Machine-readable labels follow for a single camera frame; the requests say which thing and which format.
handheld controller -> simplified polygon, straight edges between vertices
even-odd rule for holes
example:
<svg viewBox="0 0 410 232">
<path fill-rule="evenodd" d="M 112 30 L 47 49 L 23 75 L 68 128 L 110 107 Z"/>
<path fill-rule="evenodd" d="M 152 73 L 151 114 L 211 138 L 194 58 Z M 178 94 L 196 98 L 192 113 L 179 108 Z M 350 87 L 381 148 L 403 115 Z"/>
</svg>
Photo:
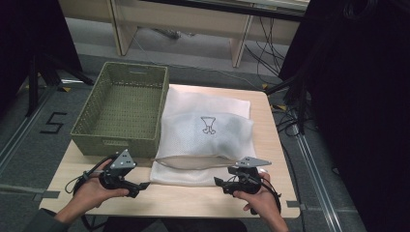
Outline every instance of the handheld controller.
<svg viewBox="0 0 410 232">
<path fill-rule="evenodd" d="M 102 169 L 99 176 L 100 183 L 104 188 L 127 189 L 129 191 L 127 196 L 132 198 L 136 198 L 141 190 L 148 188 L 150 185 L 149 182 L 137 185 L 125 180 L 125 176 L 136 167 L 136 162 L 132 160 L 129 151 L 126 149 L 119 155 L 109 156 L 103 159 L 89 172 L 84 172 L 84 174 L 78 178 L 73 188 L 73 194 L 90 178 L 90 175 L 94 173 L 95 169 L 97 169 L 101 163 L 110 159 L 112 159 L 112 161 Z"/>
<path fill-rule="evenodd" d="M 102 169 L 100 174 L 100 183 L 106 189 L 128 189 L 128 197 L 136 198 L 141 190 L 148 188 L 150 183 L 141 183 L 140 185 L 128 182 L 125 176 L 136 167 L 128 150 L 118 155 L 111 163 Z"/>
<path fill-rule="evenodd" d="M 231 182 L 214 177 L 215 184 L 223 189 L 223 193 L 233 195 L 236 190 L 244 191 L 249 194 L 256 194 L 261 187 L 265 187 L 275 198 L 279 212 L 281 212 L 280 206 L 280 194 L 278 194 L 273 188 L 268 187 L 263 183 L 263 180 L 259 177 L 257 166 L 269 165 L 269 161 L 256 158 L 244 158 L 236 162 L 235 166 L 228 167 L 229 174 L 238 177 L 238 182 Z M 253 215 L 257 215 L 254 209 L 250 209 Z"/>
</svg>

wrist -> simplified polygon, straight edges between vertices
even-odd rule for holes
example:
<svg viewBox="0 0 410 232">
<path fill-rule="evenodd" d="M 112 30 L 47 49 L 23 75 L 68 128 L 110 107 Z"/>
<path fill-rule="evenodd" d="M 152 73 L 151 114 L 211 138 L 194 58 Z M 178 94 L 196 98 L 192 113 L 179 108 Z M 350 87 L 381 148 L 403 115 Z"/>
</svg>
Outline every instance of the wrist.
<svg viewBox="0 0 410 232">
<path fill-rule="evenodd" d="M 81 217 L 84 213 L 79 212 L 76 207 L 72 207 L 69 203 L 64 207 L 57 215 L 54 216 L 55 219 L 66 224 L 72 224 L 77 218 Z"/>
<path fill-rule="evenodd" d="M 273 232 L 288 232 L 289 228 L 287 227 L 286 222 L 280 214 L 273 215 L 270 218 L 265 219 L 269 225 L 269 228 Z"/>
</svg>

black cloth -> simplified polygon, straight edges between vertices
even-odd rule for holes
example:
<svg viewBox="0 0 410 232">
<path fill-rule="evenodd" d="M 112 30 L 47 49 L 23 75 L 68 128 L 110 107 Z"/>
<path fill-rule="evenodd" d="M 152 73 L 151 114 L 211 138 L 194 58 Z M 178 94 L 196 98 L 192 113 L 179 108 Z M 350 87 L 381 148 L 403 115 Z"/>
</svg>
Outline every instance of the black cloth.
<svg viewBox="0 0 410 232">
<path fill-rule="evenodd" d="M 63 232 L 70 227 L 69 224 L 60 222 L 54 218 L 56 214 L 46 209 L 40 209 L 26 226 L 23 232 Z"/>
</svg>

wooden table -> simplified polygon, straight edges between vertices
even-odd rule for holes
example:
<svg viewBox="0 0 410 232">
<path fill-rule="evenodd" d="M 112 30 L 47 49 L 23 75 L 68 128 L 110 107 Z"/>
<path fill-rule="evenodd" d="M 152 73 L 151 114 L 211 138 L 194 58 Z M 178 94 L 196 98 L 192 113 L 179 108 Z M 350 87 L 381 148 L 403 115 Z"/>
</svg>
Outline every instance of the wooden table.
<svg viewBox="0 0 410 232">
<path fill-rule="evenodd" d="M 264 166 L 272 177 L 272 184 L 281 193 L 282 216 L 296 218 L 299 208 L 289 208 L 287 202 L 296 201 L 295 191 L 280 146 L 277 128 L 265 94 L 262 92 L 219 89 L 186 85 L 171 85 L 177 90 L 218 95 L 250 101 L 250 118 L 254 121 L 253 143 L 259 159 L 273 164 Z M 40 207 L 58 212 L 72 198 L 64 191 L 65 185 L 79 176 L 84 170 L 91 169 L 102 157 L 85 157 L 71 142 L 48 190 L 60 191 L 59 197 L 43 199 Z M 126 180 L 133 183 L 148 182 L 150 167 L 137 166 Z M 136 198 L 121 197 L 105 201 L 90 215 L 127 216 L 127 217 L 190 217 L 190 218 L 254 218 L 242 209 L 246 202 L 223 194 L 219 187 L 176 187 L 151 184 Z"/>
</svg>

black curtain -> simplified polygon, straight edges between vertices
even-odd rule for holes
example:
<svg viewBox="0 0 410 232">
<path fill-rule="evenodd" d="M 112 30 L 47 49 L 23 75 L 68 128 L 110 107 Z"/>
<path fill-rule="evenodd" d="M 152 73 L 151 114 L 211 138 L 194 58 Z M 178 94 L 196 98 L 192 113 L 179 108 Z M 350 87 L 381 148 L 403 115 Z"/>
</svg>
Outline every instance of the black curtain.
<svg viewBox="0 0 410 232">
<path fill-rule="evenodd" d="M 369 1 L 351 2 L 359 15 Z M 410 9 L 404 1 L 371 2 L 367 16 L 342 15 L 336 39 L 305 84 L 366 229 L 410 231 Z M 284 77 L 310 52 L 310 26 L 298 31 L 289 51 L 302 53 L 286 57 Z M 323 30 L 311 28 L 319 35 Z"/>
</svg>

